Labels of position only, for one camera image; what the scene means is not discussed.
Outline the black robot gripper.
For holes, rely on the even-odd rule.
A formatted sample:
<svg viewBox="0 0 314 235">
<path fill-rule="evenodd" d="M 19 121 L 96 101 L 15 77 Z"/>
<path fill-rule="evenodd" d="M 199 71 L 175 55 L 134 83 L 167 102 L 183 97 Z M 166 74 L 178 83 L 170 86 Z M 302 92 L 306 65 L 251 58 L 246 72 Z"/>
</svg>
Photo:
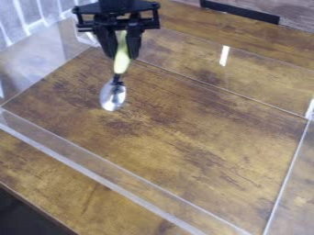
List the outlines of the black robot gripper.
<svg viewBox="0 0 314 235">
<path fill-rule="evenodd" d="M 98 42 L 110 59 L 115 58 L 118 39 L 115 30 L 127 30 L 128 58 L 136 60 L 142 48 L 142 34 L 160 27 L 158 10 L 160 4 L 147 0 L 98 0 L 75 6 L 80 32 L 95 31 Z"/>
</svg>

